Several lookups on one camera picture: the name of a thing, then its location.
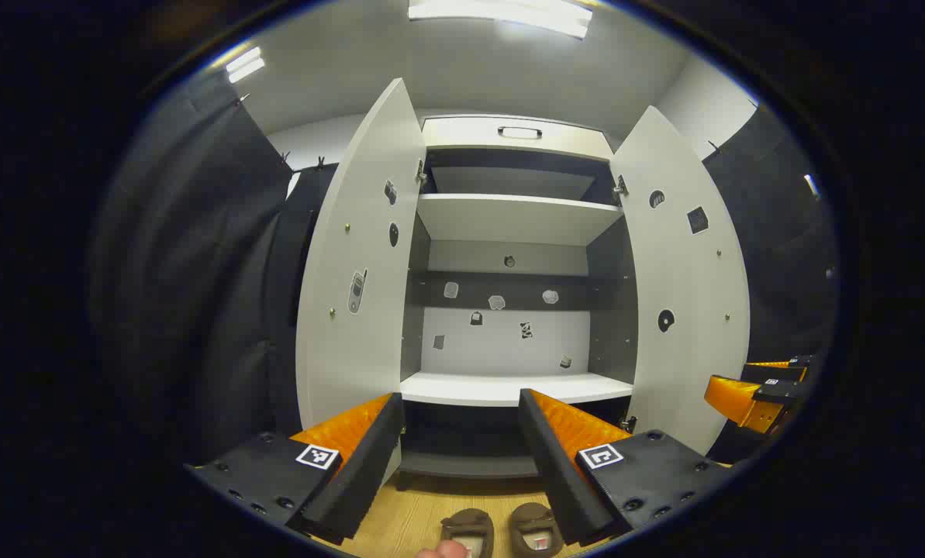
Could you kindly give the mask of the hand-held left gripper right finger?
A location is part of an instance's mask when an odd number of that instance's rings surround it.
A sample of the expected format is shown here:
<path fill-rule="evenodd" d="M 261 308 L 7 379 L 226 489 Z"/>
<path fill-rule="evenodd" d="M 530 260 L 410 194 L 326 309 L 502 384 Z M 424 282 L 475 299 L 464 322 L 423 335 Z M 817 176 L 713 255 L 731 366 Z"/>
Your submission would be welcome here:
<path fill-rule="evenodd" d="M 664 431 L 631 434 L 529 388 L 519 393 L 518 422 L 567 544 L 670 522 L 734 474 Z"/>

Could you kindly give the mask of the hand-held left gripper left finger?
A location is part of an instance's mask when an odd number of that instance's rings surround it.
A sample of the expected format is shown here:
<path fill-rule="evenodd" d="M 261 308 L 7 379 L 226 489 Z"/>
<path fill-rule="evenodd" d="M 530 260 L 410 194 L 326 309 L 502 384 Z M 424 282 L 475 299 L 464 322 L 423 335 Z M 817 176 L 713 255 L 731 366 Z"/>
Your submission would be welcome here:
<path fill-rule="evenodd" d="M 405 426 L 392 392 L 286 436 L 261 432 L 187 473 L 244 515 L 334 545 L 356 536 Z"/>

